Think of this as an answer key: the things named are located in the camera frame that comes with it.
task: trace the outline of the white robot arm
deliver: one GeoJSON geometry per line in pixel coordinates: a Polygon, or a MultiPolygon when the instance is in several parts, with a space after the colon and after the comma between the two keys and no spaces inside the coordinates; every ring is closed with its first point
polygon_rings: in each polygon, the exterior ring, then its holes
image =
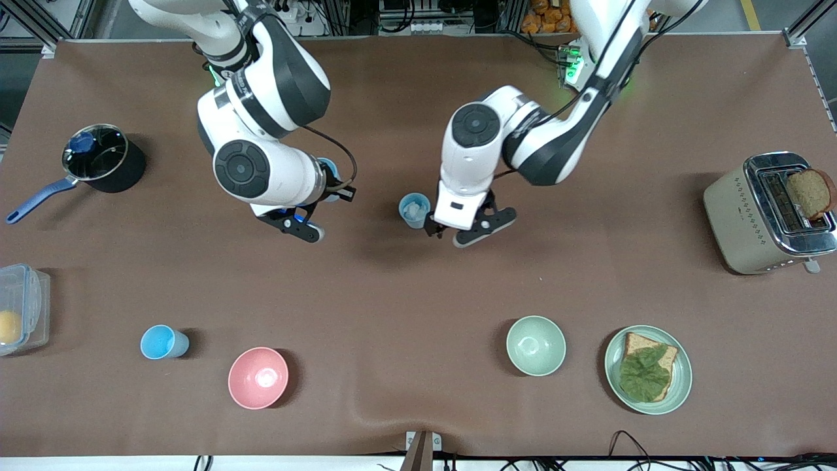
{"type": "Polygon", "coordinates": [[[221,187],[283,233],[319,241],[311,213],[332,196],[352,201],[351,179],[280,139],[326,113],[331,87],[320,65],[262,0],[130,1],[147,22],[192,37],[227,79],[198,100],[198,134],[221,187]]]}
{"type": "Polygon", "coordinates": [[[502,157],[530,184],[554,185],[575,168],[599,119],[634,68],[648,31],[647,8],[693,13],[707,0],[587,0],[573,2],[573,17],[595,63],[566,120],[544,111],[517,88],[506,85],[462,106],[451,117],[442,143],[439,197],[425,230],[441,236],[460,230],[459,247],[471,245],[511,224],[516,212],[499,211],[490,191],[502,157]]]}

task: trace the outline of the pink bowl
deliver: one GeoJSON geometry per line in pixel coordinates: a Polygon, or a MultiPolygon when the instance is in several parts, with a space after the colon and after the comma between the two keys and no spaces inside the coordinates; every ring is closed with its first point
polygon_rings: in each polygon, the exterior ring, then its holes
{"type": "Polygon", "coordinates": [[[264,409],[288,386],[288,364],[279,352],[256,347],[242,353],[229,369],[227,379],[233,401],[245,409],[264,409]]]}

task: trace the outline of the bread slice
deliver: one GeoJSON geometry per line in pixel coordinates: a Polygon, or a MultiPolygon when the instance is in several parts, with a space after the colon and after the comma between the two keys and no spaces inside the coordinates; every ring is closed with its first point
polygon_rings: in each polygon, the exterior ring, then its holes
{"type": "MultiPolygon", "coordinates": [[[[656,340],[649,339],[648,337],[628,332],[628,335],[625,337],[625,356],[634,353],[638,349],[647,349],[649,347],[656,347],[657,345],[662,345],[662,342],[657,342],[656,340]]],[[[657,362],[657,365],[660,365],[664,370],[669,372],[669,384],[665,385],[663,392],[661,392],[660,395],[652,402],[662,401],[665,399],[665,395],[669,392],[669,388],[671,387],[671,378],[673,377],[672,370],[675,366],[677,351],[677,347],[669,345],[668,348],[665,349],[663,357],[657,362]]]]}
{"type": "Polygon", "coordinates": [[[837,206],[837,188],[826,172],[809,168],[788,177],[790,199],[809,220],[817,220],[837,206]]]}

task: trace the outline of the toaster lever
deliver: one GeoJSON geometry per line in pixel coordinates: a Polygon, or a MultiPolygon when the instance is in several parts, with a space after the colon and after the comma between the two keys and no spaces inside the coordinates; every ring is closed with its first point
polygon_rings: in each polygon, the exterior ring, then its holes
{"type": "Polygon", "coordinates": [[[809,258],[802,262],[805,265],[805,271],[808,273],[819,273],[819,262],[813,258],[809,258]]]}

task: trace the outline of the green plate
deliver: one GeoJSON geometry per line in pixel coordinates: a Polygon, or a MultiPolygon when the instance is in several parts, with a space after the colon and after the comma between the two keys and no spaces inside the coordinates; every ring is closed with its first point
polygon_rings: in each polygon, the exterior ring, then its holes
{"type": "Polygon", "coordinates": [[[686,401],[691,391],[691,363],[683,345],[664,330],[651,327],[650,325],[635,325],[622,329],[610,340],[608,349],[604,352],[604,374],[608,377],[610,387],[613,388],[614,393],[616,393],[616,396],[622,402],[635,411],[652,416],[674,411],[686,401]],[[628,332],[642,335],[657,342],[673,345],[679,350],[675,357],[674,367],[671,369],[671,386],[669,387],[669,392],[660,402],[634,401],[619,387],[619,365],[622,363],[622,357],[624,356],[625,337],[628,335],[628,332]]]}

